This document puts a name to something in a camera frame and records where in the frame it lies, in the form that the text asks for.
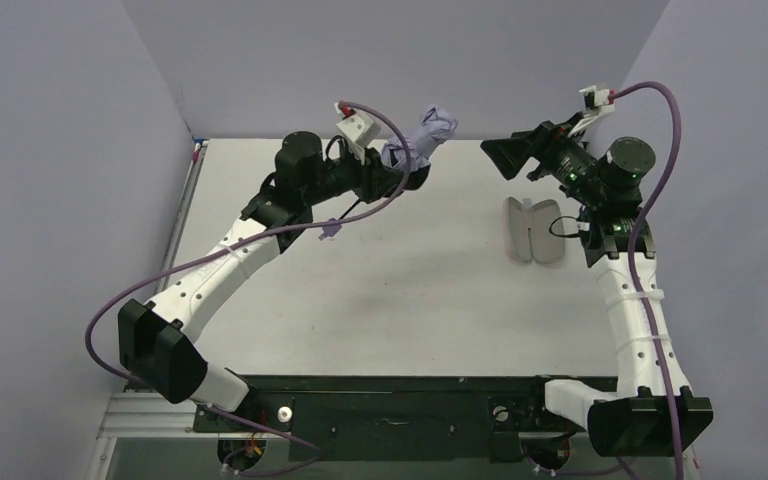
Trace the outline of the lilac umbrella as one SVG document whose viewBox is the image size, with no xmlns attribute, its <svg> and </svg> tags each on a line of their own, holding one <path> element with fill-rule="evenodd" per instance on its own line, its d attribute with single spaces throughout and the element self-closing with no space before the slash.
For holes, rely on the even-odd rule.
<svg viewBox="0 0 768 480">
<path fill-rule="evenodd" d="M 454 136 L 457 127 L 457 119 L 442 107 L 433 104 L 420 116 L 418 126 L 404 131 L 401 135 L 392 135 L 379 149 L 372 147 L 370 143 L 366 151 L 367 163 L 371 163 L 377 157 L 386 169 L 393 169 L 404 173 L 398 189 L 383 199 L 389 198 L 395 193 L 405 192 L 403 188 L 408 174 L 423 166 L 431 165 L 431 156 L 434 151 Z M 335 143 L 340 145 L 340 153 L 337 160 L 348 156 L 355 158 L 348 149 L 346 139 L 340 132 L 329 143 L 331 145 Z M 355 202 L 340 218 L 345 219 L 360 204 L 374 202 L 362 202 L 356 196 Z"/>
</svg>

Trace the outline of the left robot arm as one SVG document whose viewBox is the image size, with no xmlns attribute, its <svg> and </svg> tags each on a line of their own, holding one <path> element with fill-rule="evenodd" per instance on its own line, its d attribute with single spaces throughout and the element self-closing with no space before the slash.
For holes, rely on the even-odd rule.
<svg viewBox="0 0 768 480">
<path fill-rule="evenodd" d="M 196 342 L 208 322 L 261 267 L 318 227 L 314 206 L 353 193 L 362 203 L 418 189 L 440 145 L 425 127 L 393 136 L 381 149 L 343 133 L 337 158 L 307 131 L 286 136 L 274 169 L 222 239 L 184 275 L 145 302 L 127 301 L 117 313 L 120 363 L 171 403 L 192 400 L 238 409 L 253 388 L 209 363 Z"/>
</svg>

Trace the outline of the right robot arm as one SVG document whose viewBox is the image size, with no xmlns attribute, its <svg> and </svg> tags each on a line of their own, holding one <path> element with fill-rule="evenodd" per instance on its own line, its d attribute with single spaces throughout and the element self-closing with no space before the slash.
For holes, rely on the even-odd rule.
<svg viewBox="0 0 768 480">
<path fill-rule="evenodd" d="M 484 140 L 481 150 L 506 180 L 526 162 L 531 181 L 550 176 L 579 206 L 578 234 L 587 267 L 604 298 L 617 359 L 617 384 L 599 391 L 579 380 L 552 379 L 544 388 L 549 412 L 583 428 L 603 457 L 674 457 L 711 424 L 713 407 L 696 395 L 674 353 L 656 281 L 655 246 L 648 226 L 633 225 L 642 211 L 639 188 L 655 166 L 644 141 L 620 137 L 599 158 L 568 125 L 544 122 L 508 138 Z"/>
</svg>

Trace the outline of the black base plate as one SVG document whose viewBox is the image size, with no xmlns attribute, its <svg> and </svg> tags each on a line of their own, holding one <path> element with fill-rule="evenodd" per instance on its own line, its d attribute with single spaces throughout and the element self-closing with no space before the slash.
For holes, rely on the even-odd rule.
<svg viewBox="0 0 768 480">
<path fill-rule="evenodd" d="M 265 462 L 275 431 L 302 439 L 288 458 L 323 462 L 535 459 L 545 467 L 588 446 L 582 426 L 549 411 L 546 376 L 250 377 L 253 399 L 231 420 L 198 406 L 187 433 L 218 438 L 236 469 Z"/>
</svg>

